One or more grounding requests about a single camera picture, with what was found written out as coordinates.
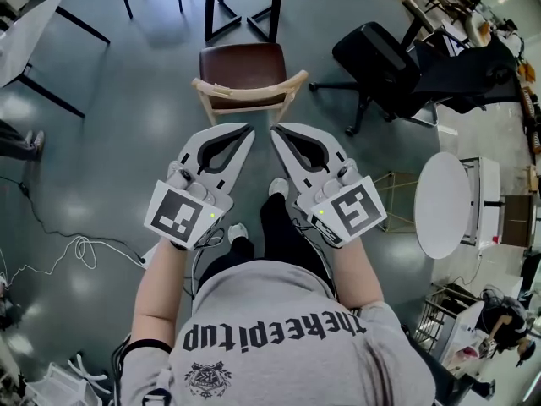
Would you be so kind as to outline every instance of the person's feet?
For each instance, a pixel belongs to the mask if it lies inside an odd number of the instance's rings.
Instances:
[[[33,131],[28,131],[26,133],[26,137],[25,137],[26,144],[31,145],[33,139],[34,139],[34,132]]]
[[[229,240],[229,244],[232,244],[236,238],[248,239],[248,230],[241,222],[239,224],[235,224],[234,226],[230,226],[227,230],[227,239]]]
[[[45,145],[45,133],[40,131],[37,133],[37,136],[34,138],[33,145],[37,149],[37,157],[41,158],[41,153],[43,152],[43,146]]]
[[[287,195],[289,195],[289,183],[284,178],[276,178],[270,183],[269,197],[276,193],[282,194],[284,199],[287,200]]]

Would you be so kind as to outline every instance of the gray floor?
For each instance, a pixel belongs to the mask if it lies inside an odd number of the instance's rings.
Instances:
[[[270,0],[228,0],[241,14],[252,14]],[[185,141],[209,126],[190,82],[198,75],[203,41],[204,0],[130,0],[129,21],[122,0],[64,0],[63,6],[112,40],[109,47],[55,16],[31,59],[30,76],[87,113],[86,120],[14,84],[0,92],[0,118],[21,132],[46,131],[40,165],[0,158],[0,174],[23,178],[49,229],[116,237],[141,254],[156,241],[143,219],[156,180]],[[300,69],[311,80],[345,80],[331,48],[362,23],[378,21],[402,37],[408,18],[400,0],[283,0],[278,41],[289,74]],[[218,44],[258,39],[243,25]],[[352,122],[356,96],[347,91],[303,88],[284,121],[307,123],[334,134],[373,178],[389,170],[419,172],[439,150],[436,131],[411,123],[385,123],[371,108],[363,132],[343,134]],[[233,189],[237,201],[224,225],[243,221],[262,251],[259,208],[267,185],[283,175],[268,136],[268,116],[241,114],[222,122],[249,121],[257,136]],[[0,183],[0,248],[9,275],[28,263],[47,269],[69,239],[45,235],[28,201],[11,184]],[[412,200],[406,200],[409,206]],[[433,261],[412,234],[367,233],[363,241],[382,282],[386,299],[402,318],[412,320],[426,294]],[[199,274],[214,256],[209,250]],[[24,272],[12,287],[21,321],[4,337],[21,370],[42,374],[50,361],[63,363],[84,350],[90,369],[108,368],[112,350],[129,331],[134,296],[143,272],[122,256],[96,246],[98,267],[85,269],[73,249],[52,277]],[[181,322],[189,314],[183,301]]]

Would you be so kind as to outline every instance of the round tabletop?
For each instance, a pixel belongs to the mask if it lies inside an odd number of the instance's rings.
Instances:
[[[466,232],[472,195],[464,166],[450,153],[432,156],[415,193],[415,227],[428,257],[443,259]]]

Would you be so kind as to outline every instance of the black pants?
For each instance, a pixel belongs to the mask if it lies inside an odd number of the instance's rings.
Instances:
[[[34,145],[29,145],[17,130],[0,120],[0,156],[35,161],[38,155]]]
[[[306,238],[295,228],[286,210],[282,194],[273,194],[261,207],[261,225],[265,235],[265,256],[268,261],[282,261],[300,266],[321,278],[334,293],[332,281],[323,261]],[[254,259],[254,245],[246,238],[233,240],[231,250],[213,261],[199,279],[199,288],[211,277],[226,269]]]

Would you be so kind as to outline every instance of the white cable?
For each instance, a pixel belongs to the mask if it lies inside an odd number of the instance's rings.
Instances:
[[[138,267],[141,267],[141,268],[144,268],[143,265],[141,265],[141,263],[139,263],[138,261],[135,261],[134,259],[132,259],[129,255],[127,254],[124,254],[121,250],[113,247],[112,245],[110,244],[107,244],[106,242],[102,242],[100,240],[89,240],[88,238],[86,238],[85,236],[77,236],[76,238],[74,238],[69,244],[66,245],[66,248],[64,249],[64,252],[63,254],[58,257],[56,259],[56,261],[54,262],[54,264],[52,265],[52,269],[47,272],[47,271],[40,271],[38,269],[35,269],[33,268],[32,266],[28,266],[28,265],[24,265],[23,267],[19,268],[15,274],[11,277],[11,280],[8,279],[8,266],[6,264],[6,260],[4,259],[3,257],[3,253],[2,253],[2,250],[0,249],[0,255],[2,256],[2,261],[3,261],[3,266],[4,266],[4,272],[0,272],[0,277],[3,277],[3,279],[5,280],[5,283],[6,283],[6,288],[10,288],[11,285],[13,284],[14,282],[14,279],[15,277],[17,277],[22,271],[24,271],[26,268],[30,269],[31,271],[35,272],[35,273],[38,273],[38,274],[45,274],[45,275],[52,275],[52,273],[54,272],[55,268],[57,267],[57,264],[58,262],[63,259],[66,254],[68,253],[68,248],[71,246],[71,244],[75,244],[75,258],[82,261],[83,264],[88,268],[90,269],[91,271],[93,271],[94,269],[96,269],[96,267],[98,266],[98,260],[96,258],[96,253],[94,251],[94,247],[92,245],[94,244],[101,244],[101,245],[105,245],[106,247],[110,248],[111,250],[115,250],[117,251],[119,254],[123,255],[124,257],[126,257],[128,260],[130,260],[132,263],[134,263],[134,265],[138,266]],[[94,258],[94,264],[93,265],[89,265],[86,260],[85,260],[85,253],[86,253],[86,245],[89,245],[90,246],[90,251],[92,252],[92,257]]]

